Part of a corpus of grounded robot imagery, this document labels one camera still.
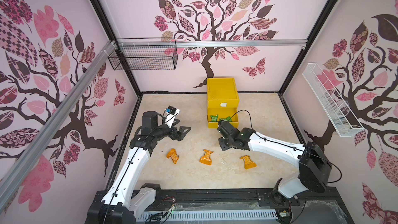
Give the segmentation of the aluminium rail back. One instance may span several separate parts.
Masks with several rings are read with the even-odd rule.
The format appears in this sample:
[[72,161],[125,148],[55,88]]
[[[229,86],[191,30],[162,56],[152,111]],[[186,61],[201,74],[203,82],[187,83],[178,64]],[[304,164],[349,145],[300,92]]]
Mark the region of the aluminium rail back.
[[208,48],[208,47],[267,47],[267,46],[306,46],[305,39],[276,39],[276,40],[219,40],[219,41],[161,41],[155,38],[119,38],[122,47],[176,47],[176,48]]

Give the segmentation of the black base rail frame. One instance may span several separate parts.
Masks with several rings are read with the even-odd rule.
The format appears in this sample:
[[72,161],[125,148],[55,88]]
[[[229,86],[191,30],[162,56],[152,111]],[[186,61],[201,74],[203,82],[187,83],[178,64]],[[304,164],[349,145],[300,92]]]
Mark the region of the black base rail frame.
[[[352,224],[339,192],[329,187],[318,194],[306,191],[293,197],[283,206],[276,205],[269,195],[269,188],[245,189],[180,189],[159,192],[160,200],[150,205],[135,224]],[[104,191],[96,193],[100,200]],[[164,219],[172,211],[215,210],[275,210],[276,220],[174,222]]]

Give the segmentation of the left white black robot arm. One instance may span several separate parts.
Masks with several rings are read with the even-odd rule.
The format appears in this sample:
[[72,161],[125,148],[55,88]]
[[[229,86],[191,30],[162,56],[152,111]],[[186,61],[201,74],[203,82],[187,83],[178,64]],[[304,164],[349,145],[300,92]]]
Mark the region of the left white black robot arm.
[[100,200],[91,204],[87,213],[87,224],[134,224],[141,214],[160,200],[158,184],[145,184],[137,194],[133,191],[138,178],[149,161],[158,141],[163,138],[182,141],[190,127],[176,128],[180,110],[169,106],[164,114],[145,112],[142,125],[130,142],[126,161],[110,190]]

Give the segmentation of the yellow plastic drawer cabinet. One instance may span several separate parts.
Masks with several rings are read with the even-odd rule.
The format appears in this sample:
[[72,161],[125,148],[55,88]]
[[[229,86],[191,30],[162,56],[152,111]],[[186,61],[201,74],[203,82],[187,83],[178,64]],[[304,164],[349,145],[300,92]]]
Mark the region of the yellow plastic drawer cabinet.
[[[208,78],[207,79],[207,122],[210,129],[216,129],[220,118],[231,117],[232,126],[238,127],[237,108],[239,96],[235,79]],[[218,122],[210,122],[210,115],[218,115]]]

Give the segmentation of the aluminium rail left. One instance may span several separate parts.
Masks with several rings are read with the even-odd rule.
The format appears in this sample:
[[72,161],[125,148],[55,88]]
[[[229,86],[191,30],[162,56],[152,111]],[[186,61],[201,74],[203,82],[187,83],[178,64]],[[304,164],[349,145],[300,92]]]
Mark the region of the aluminium rail left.
[[89,86],[94,76],[97,74],[102,65],[106,62],[110,53],[117,48],[114,40],[109,41],[98,53],[87,71],[81,76],[70,93],[62,101],[55,113],[41,128],[38,135],[24,150],[20,158],[13,164],[10,171],[1,181],[1,212],[4,211],[6,205],[11,200],[14,193],[19,189],[23,180],[27,177],[32,167],[36,164],[39,157],[49,145],[56,132],[64,123],[67,115],[71,112],[77,101],[82,97],[84,91]]

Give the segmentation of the orange cookie packet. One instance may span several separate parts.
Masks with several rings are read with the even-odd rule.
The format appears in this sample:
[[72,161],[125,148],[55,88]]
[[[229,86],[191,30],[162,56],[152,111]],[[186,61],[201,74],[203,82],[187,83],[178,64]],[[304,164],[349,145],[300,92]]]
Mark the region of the orange cookie packet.
[[172,162],[173,162],[174,164],[176,164],[177,161],[179,160],[179,155],[177,154],[177,151],[176,151],[175,148],[172,148],[172,149],[167,153],[166,157],[167,157],[168,159],[171,159]]
[[249,170],[249,169],[255,168],[257,166],[257,164],[252,161],[252,159],[249,155],[240,157],[240,160],[243,160],[245,170]]
[[211,166],[212,164],[212,160],[211,160],[211,154],[213,153],[213,151],[208,150],[208,149],[203,149],[204,154],[203,156],[200,158],[199,162],[208,166]]

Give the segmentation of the green cookie packet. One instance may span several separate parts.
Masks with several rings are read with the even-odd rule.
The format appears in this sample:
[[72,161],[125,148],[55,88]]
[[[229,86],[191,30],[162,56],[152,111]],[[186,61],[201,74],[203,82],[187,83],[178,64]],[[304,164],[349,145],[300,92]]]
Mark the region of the green cookie packet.
[[210,122],[218,122],[219,116],[218,115],[210,115]]
[[232,121],[232,118],[229,116],[229,117],[226,117],[226,118],[220,118],[219,120],[220,120],[220,121],[231,122],[231,121]]

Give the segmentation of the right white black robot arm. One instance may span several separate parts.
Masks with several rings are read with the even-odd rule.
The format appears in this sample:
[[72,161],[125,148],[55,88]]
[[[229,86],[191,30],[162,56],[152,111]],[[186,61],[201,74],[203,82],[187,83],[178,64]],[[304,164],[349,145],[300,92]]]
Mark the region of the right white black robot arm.
[[234,148],[261,152],[298,169],[289,177],[280,178],[275,184],[269,198],[276,205],[283,206],[291,198],[305,191],[320,194],[326,191],[332,163],[316,143],[284,142],[250,128],[243,128],[240,131],[224,120],[218,122],[217,131],[222,135],[219,144],[223,151]]

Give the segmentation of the aluminium rail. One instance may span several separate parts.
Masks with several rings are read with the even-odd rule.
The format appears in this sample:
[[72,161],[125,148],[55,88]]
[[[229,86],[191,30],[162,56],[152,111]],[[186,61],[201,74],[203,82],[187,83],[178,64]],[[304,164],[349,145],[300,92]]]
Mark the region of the aluminium rail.
[[117,48],[114,40],[109,41],[98,53],[87,71],[81,76],[70,93],[62,101],[55,113],[41,128],[38,135],[24,150],[20,158],[13,164],[10,171],[1,181],[1,212],[4,211],[6,205],[11,200],[14,193],[19,189],[23,180],[27,177],[32,167],[36,164],[39,157],[49,145],[56,132],[64,123],[67,115],[71,112],[77,101],[82,97],[84,91],[89,86],[94,76],[97,74],[102,65],[106,62],[110,53]]
[[305,39],[276,39],[276,40],[219,40],[219,41],[161,41],[155,38],[119,38],[122,47],[176,47],[176,48],[208,48],[208,47],[267,47],[267,46],[306,46]]

